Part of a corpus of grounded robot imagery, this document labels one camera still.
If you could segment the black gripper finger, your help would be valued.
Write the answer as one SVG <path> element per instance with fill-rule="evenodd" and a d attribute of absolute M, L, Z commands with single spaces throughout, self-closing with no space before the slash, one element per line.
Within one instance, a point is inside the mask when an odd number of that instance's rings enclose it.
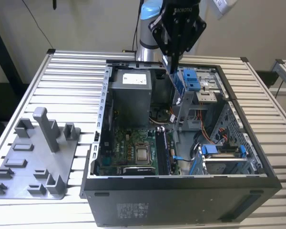
<path fill-rule="evenodd" d="M 184 52 L 189 52 L 195 43 L 198 41 L 204 30 L 206 29 L 206 22 L 197 16 L 196 19 L 187 19 L 178 42 L 178 57 L 176 61 L 177 69 L 179 61 L 182 58 Z"/>
<path fill-rule="evenodd" d="M 171 40 L 168 37 L 168 33 L 164 26 L 161 15 L 159 15 L 149 24 L 149 30 L 151 31 L 156 44 L 159 46 L 162 52 L 163 64 L 165 65 L 167 72 L 174 73 L 175 68 L 173 66 L 173 46 Z"/>

